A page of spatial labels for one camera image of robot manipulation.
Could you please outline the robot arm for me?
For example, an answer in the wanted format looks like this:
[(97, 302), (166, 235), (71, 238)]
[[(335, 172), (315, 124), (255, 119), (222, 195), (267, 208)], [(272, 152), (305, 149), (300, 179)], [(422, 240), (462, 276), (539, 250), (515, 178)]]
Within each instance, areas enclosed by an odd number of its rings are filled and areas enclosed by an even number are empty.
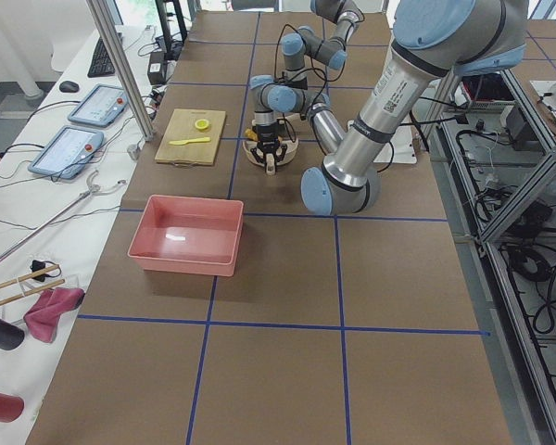
[(336, 120), (327, 97), (254, 76), (260, 164), (280, 158), (277, 113), (306, 115), (327, 154), (306, 170), (300, 191), (319, 215), (355, 213), (377, 199), (380, 179), (373, 162), (428, 84), (453, 73), (487, 74), (518, 65), (524, 56), (526, 1), (402, 1), (395, 12), (391, 58), (348, 129)]
[(310, 10), (332, 22), (335, 32), (324, 39), (311, 27), (301, 26), (281, 37), (280, 49), (284, 60), (282, 83), (298, 89), (308, 88), (305, 57), (330, 70), (344, 68), (348, 41), (364, 21), (364, 14), (354, 1), (311, 1)]

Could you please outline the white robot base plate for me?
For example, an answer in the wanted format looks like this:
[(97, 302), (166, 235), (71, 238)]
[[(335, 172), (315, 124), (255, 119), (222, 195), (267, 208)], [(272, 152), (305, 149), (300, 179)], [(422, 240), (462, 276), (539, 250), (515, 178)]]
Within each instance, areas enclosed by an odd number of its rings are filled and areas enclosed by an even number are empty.
[(383, 146), (379, 154), (374, 158), (375, 165), (385, 166), (389, 161), (393, 164), (413, 165), (417, 162), (417, 156), (413, 146), (413, 136), (409, 126), (402, 126), (396, 132), (389, 143)]

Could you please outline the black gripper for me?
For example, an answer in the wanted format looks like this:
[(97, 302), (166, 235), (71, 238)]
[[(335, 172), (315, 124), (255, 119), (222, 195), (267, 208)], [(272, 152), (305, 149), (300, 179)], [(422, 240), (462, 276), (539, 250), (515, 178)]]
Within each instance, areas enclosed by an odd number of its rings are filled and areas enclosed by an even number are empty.
[(291, 138), (284, 123), (254, 125), (248, 129), (248, 160), (263, 168), (277, 168), (291, 161)]

